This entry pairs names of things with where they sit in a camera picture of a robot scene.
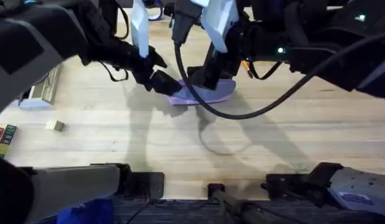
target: label sticker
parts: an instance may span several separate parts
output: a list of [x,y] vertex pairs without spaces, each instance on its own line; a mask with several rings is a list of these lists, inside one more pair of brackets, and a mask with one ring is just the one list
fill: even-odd
[[343,200],[347,202],[357,202],[366,205],[374,205],[373,201],[367,195],[356,194],[352,192],[339,192],[339,195]]

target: cable connector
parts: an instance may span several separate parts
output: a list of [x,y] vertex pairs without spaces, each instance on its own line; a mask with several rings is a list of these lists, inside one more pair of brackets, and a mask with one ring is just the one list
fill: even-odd
[[188,33],[202,14],[202,7],[190,0],[177,0],[174,5],[172,40],[176,45],[186,42]]

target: purple foam pad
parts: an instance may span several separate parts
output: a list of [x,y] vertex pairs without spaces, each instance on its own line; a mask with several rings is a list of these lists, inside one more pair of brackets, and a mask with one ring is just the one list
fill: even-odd
[[[175,93],[173,96],[167,96],[169,102],[172,105],[197,105],[198,101],[192,96],[187,86],[184,84],[183,80],[179,80],[179,83],[182,84],[183,88]],[[231,94],[235,90],[235,81],[234,80],[225,80],[220,79],[217,83],[216,90],[207,90],[197,86],[193,86],[195,91],[206,103],[218,103],[226,101],[231,97]]]

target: black wire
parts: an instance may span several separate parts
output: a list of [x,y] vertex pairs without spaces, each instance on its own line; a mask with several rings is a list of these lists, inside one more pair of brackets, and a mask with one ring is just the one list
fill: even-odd
[[256,203],[254,203],[254,205],[255,205],[258,209],[263,210],[263,211],[265,211],[265,212],[268,212],[268,213],[270,213],[270,214],[272,214],[272,215],[275,215],[276,217],[280,217],[280,218],[283,218],[283,219],[285,219],[285,220],[288,220],[288,221],[291,221],[291,222],[295,222],[295,223],[299,223],[299,224],[307,224],[307,223],[305,223],[305,222],[303,222],[303,221],[300,221],[300,220],[297,220],[297,219],[295,219],[295,218],[291,218],[291,217],[288,217],[288,216],[286,216],[286,215],[279,214],[279,213],[277,213],[277,212],[275,212],[275,211],[273,211],[273,210],[271,210],[271,209],[264,208],[264,207],[262,207],[261,205],[257,205]]
[[186,74],[186,71],[184,70],[183,66],[183,61],[181,59],[181,53],[180,53],[180,45],[175,44],[174,45],[174,53],[176,54],[176,61],[178,63],[178,68],[181,74],[181,77],[183,78],[184,83],[187,85],[188,90],[191,92],[192,96],[198,101],[198,103],[203,106],[205,109],[207,109],[209,112],[220,116],[221,118],[226,118],[226,119],[249,119],[249,118],[254,118],[256,116],[262,115],[281,103],[283,103],[286,99],[288,99],[291,95],[293,95],[296,91],[298,91],[304,84],[309,82],[311,78],[313,78],[316,74],[319,74],[322,72],[327,66],[330,64],[336,62],[339,60],[342,56],[364,46],[367,44],[370,44],[372,42],[377,42],[380,41],[381,39],[385,39],[385,32],[374,35],[371,37],[367,37],[365,39],[359,40],[349,47],[345,47],[344,49],[340,50],[339,52],[335,53],[334,55],[328,57],[326,60],[324,60],[321,64],[317,65],[311,72],[309,72],[307,75],[305,75],[301,80],[299,80],[294,86],[292,86],[287,92],[285,92],[280,98],[276,99],[274,102],[271,104],[265,106],[264,108],[254,111],[252,113],[248,114],[242,114],[242,115],[233,115],[233,114],[226,114],[223,112],[220,112],[213,107],[211,107],[209,104],[207,104],[195,91],[193,86],[191,85],[188,76]]
[[125,20],[125,23],[126,23],[126,34],[122,37],[118,37],[120,40],[124,40],[129,36],[129,17],[128,17],[128,14],[125,12],[125,10],[119,5],[119,3],[116,1],[115,3],[120,9],[120,12],[122,13],[123,19]]
[[128,71],[126,71],[125,69],[124,69],[125,75],[126,75],[125,78],[121,78],[121,79],[117,80],[116,78],[113,77],[111,71],[108,69],[108,67],[107,67],[103,62],[99,62],[99,63],[102,64],[102,65],[104,66],[104,68],[107,70],[108,74],[110,75],[110,79],[111,79],[113,82],[120,82],[120,81],[124,81],[124,80],[129,79],[129,73],[128,73]]
[[137,210],[137,212],[135,212],[135,213],[129,218],[129,220],[126,222],[126,224],[131,223],[131,221],[133,221],[133,219],[135,219],[136,216],[137,216],[138,214],[140,214],[146,207],[148,207],[148,206],[150,205],[150,203],[151,203],[151,201],[149,200],[147,203],[145,203],[143,206],[141,206],[141,207]]
[[40,78],[40,80],[35,82],[35,83],[33,83],[33,85],[38,85],[38,84],[44,82],[49,77],[49,75],[50,75],[50,73],[47,72],[47,74],[46,74],[46,76],[44,78]]
[[257,75],[257,72],[256,72],[256,69],[255,69],[255,66],[254,66],[254,63],[253,62],[247,62],[248,63],[248,66],[249,66],[249,71],[248,72],[251,72],[252,73],[252,76],[255,77],[256,79],[259,79],[259,80],[265,80],[267,79],[268,77],[270,77],[271,75],[273,75],[273,73],[279,68],[279,66],[282,64],[282,62],[277,62],[273,65],[273,67],[266,72],[266,74],[262,77],[258,76]]

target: wooden table surface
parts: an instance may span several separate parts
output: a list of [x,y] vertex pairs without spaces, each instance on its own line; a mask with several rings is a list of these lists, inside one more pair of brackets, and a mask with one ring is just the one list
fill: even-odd
[[[180,78],[167,22],[150,24],[150,45],[168,63],[166,72]],[[184,65],[201,65],[208,46],[206,33],[193,28],[182,47]],[[256,63],[260,72],[271,65]],[[266,81],[251,80],[241,68],[232,99],[214,107],[257,110],[301,77],[282,66]],[[66,130],[44,129],[52,119]],[[321,161],[385,174],[385,100],[319,78],[263,116],[231,121],[200,106],[171,106],[133,78],[113,83],[99,63],[83,67],[75,57],[64,62],[53,110],[8,108],[0,115],[6,123],[19,128],[6,156],[15,165],[128,163],[134,171],[164,172],[165,198],[205,198],[213,182],[238,197],[266,198],[259,187],[266,174],[309,172]]]

